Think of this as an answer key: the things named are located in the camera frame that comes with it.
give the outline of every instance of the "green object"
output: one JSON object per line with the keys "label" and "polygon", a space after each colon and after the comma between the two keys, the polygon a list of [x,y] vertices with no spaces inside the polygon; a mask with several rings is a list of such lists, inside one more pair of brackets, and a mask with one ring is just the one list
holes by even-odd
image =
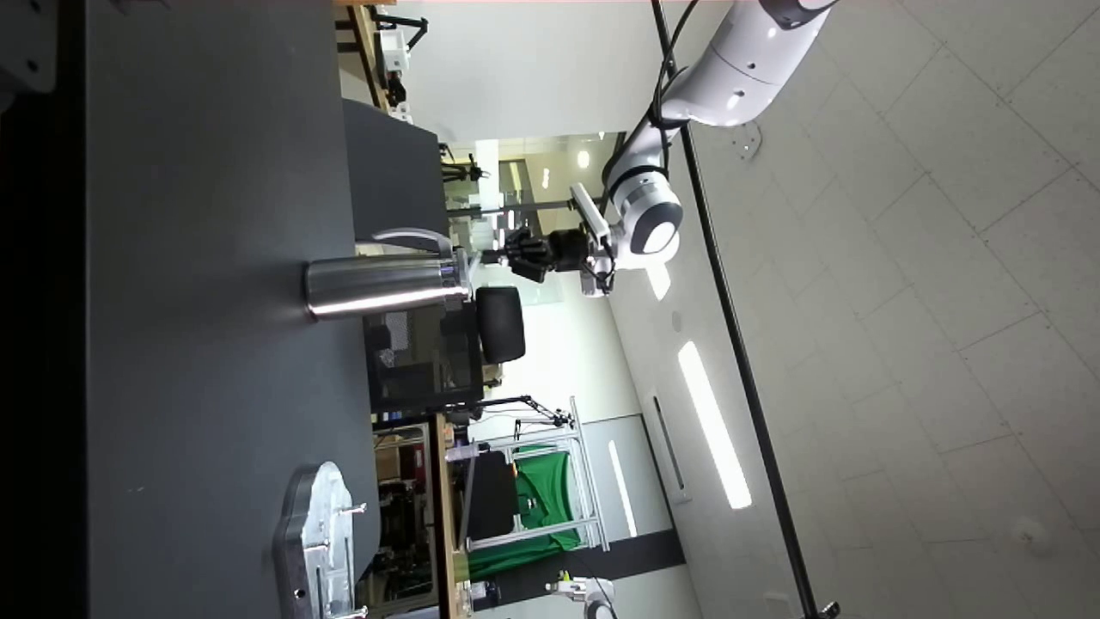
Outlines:
{"label": "green object", "polygon": [[[536,529],[536,524],[555,524],[555,521],[568,521],[569,515],[569,452],[556,449],[556,452],[539,452],[539,458],[525,458],[514,463],[514,512],[519,521]],[[582,532],[568,529],[568,532],[555,532],[555,535],[536,535],[536,539],[519,539],[508,545],[484,545],[484,550],[472,550],[472,578],[484,582],[493,573],[501,571],[514,571],[536,560],[545,560],[555,553],[568,553],[582,545]]]}

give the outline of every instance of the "chair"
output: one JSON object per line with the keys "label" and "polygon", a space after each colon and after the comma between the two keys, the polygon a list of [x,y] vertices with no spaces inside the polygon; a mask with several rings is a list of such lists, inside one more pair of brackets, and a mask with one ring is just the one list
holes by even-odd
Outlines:
{"label": "chair", "polygon": [[522,300],[508,286],[481,286],[459,306],[409,309],[409,330],[419,330],[419,350],[407,356],[393,348],[383,316],[366,320],[370,402],[386,419],[409,421],[430,411],[479,419],[484,402],[484,363],[504,363],[525,354]]}

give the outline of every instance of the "wall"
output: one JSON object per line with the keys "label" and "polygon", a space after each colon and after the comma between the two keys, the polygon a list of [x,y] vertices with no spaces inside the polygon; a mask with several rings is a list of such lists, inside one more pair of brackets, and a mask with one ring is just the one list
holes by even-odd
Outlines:
{"label": "wall", "polygon": [[[1098,615],[1098,5],[850,0],[759,120],[756,160],[732,131],[697,131],[816,586],[846,615]],[[623,279],[615,323],[642,402],[660,390],[682,411],[690,495],[674,515],[700,615],[795,615],[689,233],[670,300]],[[684,336],[709,339],[759,503],[745,512],[709,498],[720,481],[670,359]]]}
{"label": "wall", "polygon": [[624,131],[658,80],[646,0],[422,0],[409,109],[442,140]]}

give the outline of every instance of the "black table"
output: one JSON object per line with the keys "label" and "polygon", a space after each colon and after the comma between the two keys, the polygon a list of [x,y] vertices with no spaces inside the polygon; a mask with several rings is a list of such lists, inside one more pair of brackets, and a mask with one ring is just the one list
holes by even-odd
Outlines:
{"label": "black table", "polygon": [[46,592],[81,597],[30,604],[272,619],[272,539],[299,466],[336,461],[370,504],[359,565],[377,545],[362,330],[304,306],[304,263],[353,248],[329,5],[64,9],[63,101],[24,99],[3,120],[46,131],[10,147],[48,147],[0,147],[3,163],[38,160],[0,183],[30,224],[7,228],[3,256],[21,253],[15,233],[55,245],[15,280],[48,296],[3,325],[24,373],[55,383],[21,389],[46,414],[15,434],[46,441],[33,558]]}
{"label": "black table", "polygon": [[345,99],[353,239],[419,228],[446,233],[446,197],[437,132]]}

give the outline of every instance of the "cable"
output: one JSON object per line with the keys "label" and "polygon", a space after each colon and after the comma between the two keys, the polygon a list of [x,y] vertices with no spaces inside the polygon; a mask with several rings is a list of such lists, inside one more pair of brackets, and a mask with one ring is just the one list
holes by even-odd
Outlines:
{"label": "cable", "polygon": [[684,22],[689,22],[689,17],[690,17],[693,5],[697,5],[697,0],[690,0],[690,3],[684,5],[684,12],[682,12],[682,20],[676,20],[676,28],[674,28],[674,36],[666,42],[666,48],[676,48],[682,30],[684,30]]}
{"label": "cable", "polygon": [[606,237],[600,237],[600,248],[606,248],[606,256],[612,260],[612,268],[608,272],[595,272],[595,286],[597,286],[597,292],[612,292],[615,287],[615,248]]}
{"label": "cable", "polygon": [[[666,80],[666,84],[682,76],[682,69],[676,69],[676,42],[682,42],[682,35],[684,35],[684,22],[690,20],[690,12],[693,12],[693,5],[697,5],[697,0],[690,0],[689,5],[684,5],[684,12],[676,17],[676,28],[674,28],[674,35],[670,35],[670,42],[666,42],[666,51],[663,51],[663,59],[660,59],[660,71],[658,71],[658,84],[654,84],[654,118],[658,118],[658,101],[660,101],[660,89],[663,89],[663,80]],[[670,154],[670,140],[666,140],[666,131],[658,123],[658,131],[660,131],[660,168],[663,168],[663,175],[670,179],[670,168],[666,168],[666,154]]]}
{"label": "cable", "polygon": [[[666,44],[666,51],[663,51],[663,59],[660,59],[660,71],[658,71],[658,83],[654,83],[654,96],[650,96],[650,120],[658,123],[658,101],[660,101],[660,89],[663,84],[670,84],[676,76],[682,76],[682,69],[676,69],[676,42],[682,42],[682,35],[684,35],[684,28],[689,28],[689,20],[690,20],[690,12],[693,12],[693,5],[697,5],[697,0],[690,0],[689,5],[684,5],[684,12],[676,17],[676,28],[674,28],[674,35],[670,35],[670,44]],[[666,131],[663,127],[658,127],[660,131],[660,168],[663,168],[663,175],[666,175],[666,151],[670,151],[670,140],[666,140]],[[612,160],[618,160],[623,156],[623,151],[629,147],[629,136],[618,136],[618,145],[615,145],[615,151],[612,151],[612,156],[608,156],[608,163],[606,163],[606,171],[612,168]]]}

